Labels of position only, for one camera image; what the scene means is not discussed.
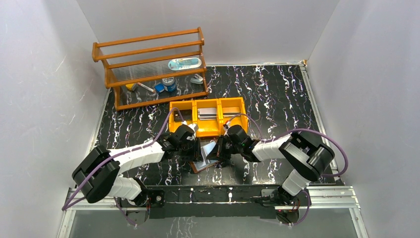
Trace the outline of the light grey credit card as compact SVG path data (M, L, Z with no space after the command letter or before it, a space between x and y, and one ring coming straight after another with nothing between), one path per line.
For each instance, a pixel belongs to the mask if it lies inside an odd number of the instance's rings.
M213 150L213 148L215 147L216 142L212 141L204 146L201 147L201 152L202 152L202 157L203 157L203 161L206 164L213 164L213 163L217 163L217 160L211 160L208 159L208 155L210 154L210 152Z

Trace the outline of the brown leather card holder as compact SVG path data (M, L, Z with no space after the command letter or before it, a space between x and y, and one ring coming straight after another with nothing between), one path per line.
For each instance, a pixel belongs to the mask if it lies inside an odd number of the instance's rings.
M194 173L199 173L200 171L203 171L203 170L205 170L205 169L207 169L211 166L214 166L214 165L218 164L219 161L217 161L217 163L213 163L213 164L206 164L204 161L202 161L202 162L189 162L189 163L190 163L190 165L193 169L193 172Z

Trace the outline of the yellow three-compartment bin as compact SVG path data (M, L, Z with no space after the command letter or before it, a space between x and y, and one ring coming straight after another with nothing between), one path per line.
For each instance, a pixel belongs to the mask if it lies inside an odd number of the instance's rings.
M189 101L170 102L170 108L178 108L169 117L168 128L174 132L183 121L187 124L196 124L197 137L214 137L224 134L223 125L229 122L230 126L240 125L247 132L248 118L245 113L245 102L242 97L201 99Z

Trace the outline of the white VIP credit card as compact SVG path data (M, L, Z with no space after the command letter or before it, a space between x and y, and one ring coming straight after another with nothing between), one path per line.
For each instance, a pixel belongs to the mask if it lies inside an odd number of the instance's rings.
M198 108L199 120L213 120L217 119L217 108Z

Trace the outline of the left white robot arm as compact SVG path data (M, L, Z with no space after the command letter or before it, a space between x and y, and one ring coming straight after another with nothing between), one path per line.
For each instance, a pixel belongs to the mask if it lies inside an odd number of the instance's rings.
M106 196L127 199L136 206L155 202L157 191L137 178L125 178L128 170L174 157L193 160L198 156L198 125L182 123L175 132L159 134L152 141L125 149L95 147L73 171L72 178L89 203Z

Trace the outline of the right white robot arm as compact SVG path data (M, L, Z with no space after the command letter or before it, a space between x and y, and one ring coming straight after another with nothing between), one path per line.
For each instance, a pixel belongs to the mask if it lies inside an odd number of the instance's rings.
M234 125L218 138L206 157L224 161L239 154L253 163L286 159L293 170L275 192L286 203L317 181L334 159L335 153L321 141L321 136L316 131L300 129L281 138L259 140L252 139L240 125Z

